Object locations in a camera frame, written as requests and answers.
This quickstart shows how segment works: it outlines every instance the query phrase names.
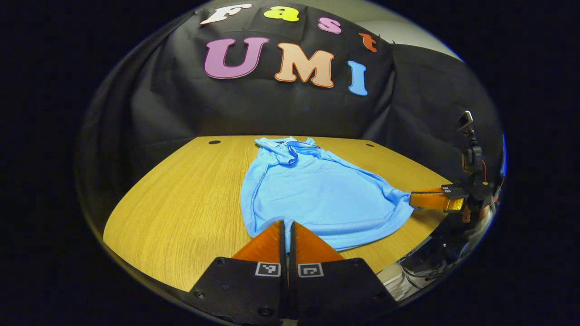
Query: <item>black backdrop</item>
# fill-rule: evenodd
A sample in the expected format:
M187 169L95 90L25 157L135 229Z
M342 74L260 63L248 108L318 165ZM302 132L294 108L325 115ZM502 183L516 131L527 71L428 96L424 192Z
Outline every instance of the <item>black backdrop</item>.
M104 254L82 220L72 175L74 136L98 84L134 45L194 4L22 5L2 12L8 32L4 84L14 87L4 104L10 197L3 324L202 324L135 284ZM542 165L550 149L567 144L570 133L549 122L560 126L575 117L566 92L575 62L567 50L568 9L557 2L537 8L505 1L484 8L438 1L389 7L426 27L469 63L497 101L513 150L503 212L481 247L444 284L384 322L567 324L577 303L571 286L561 283L571 279L562 266L571 258L556 259L555 252L568 250L572 242L570 232L553 227L562 224L566 212L548 196L556 192L557 171L570 166L547 170ZM531 129L531 117L542 120L537 129ZM542 249L550 245L555 249Z
M107 76L87 110L78 142L79 196L99 232L122 196L147 172L196 136L307 135L372 140L456 182L465 176L466 139L453 124L465 110L475 117L487 175L494 182L502 159L502 125L492 100L461 61L411 45L390 44L370 31L311 6L288 3L300 19L265 19L283 2L248 1L252 7L220 22L200 25L216 8L192 11L144 40ZM340 21L331 34L319 17ZM359 33L376 40L376 53ZM242 62L248 37L268 37L257 67L234 79L204 72L206 44L235 41L226 64ZM299 44L310 56L332 53L334 87L280 82L280 42ZM366 66L366 96L348 91L349 60Z

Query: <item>wooden table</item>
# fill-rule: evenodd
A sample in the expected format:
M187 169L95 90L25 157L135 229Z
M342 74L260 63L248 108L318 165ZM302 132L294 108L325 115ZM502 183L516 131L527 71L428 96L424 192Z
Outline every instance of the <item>wooden table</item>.
M189 291L215 257L231 257L251 240L242 219L240 190L258 154L254 140L261 137L288 136L210 136L187 143L137 182L119 202L107 221L104 242L143 273ZM451 183L374 142L313 139L316 145L381 175L402 191ZM209 144L212 140L220 143ZM414 212L392 235L341 254L346 259L365 259L378 273L414 249L443 217L437 211Z

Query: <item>orange letter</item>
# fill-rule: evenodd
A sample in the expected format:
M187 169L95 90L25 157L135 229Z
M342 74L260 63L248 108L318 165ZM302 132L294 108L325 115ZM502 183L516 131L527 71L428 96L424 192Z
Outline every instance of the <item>orange letter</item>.
M286 21L298 21L298 10L290 7L272 7L264 12L264 16L274 19L284 19Z
M282 66L274 78L279 81L293 82L296 80L293 68L296 67L302 82L307 82L312 72L316 70L312 84L326 88L334 86L330 76L330 63L334 59L332 53L318 50L308 59L299 45L280 43L278 47L282 49Z
M373 44L376 44L376 41L374 39L372 39L372 37L368 34L364 34L364 33L359 33L360 36L362 36L362 42L364 44L364 46L367 47L367 49L376 52L376 49L374 46L372 46Z

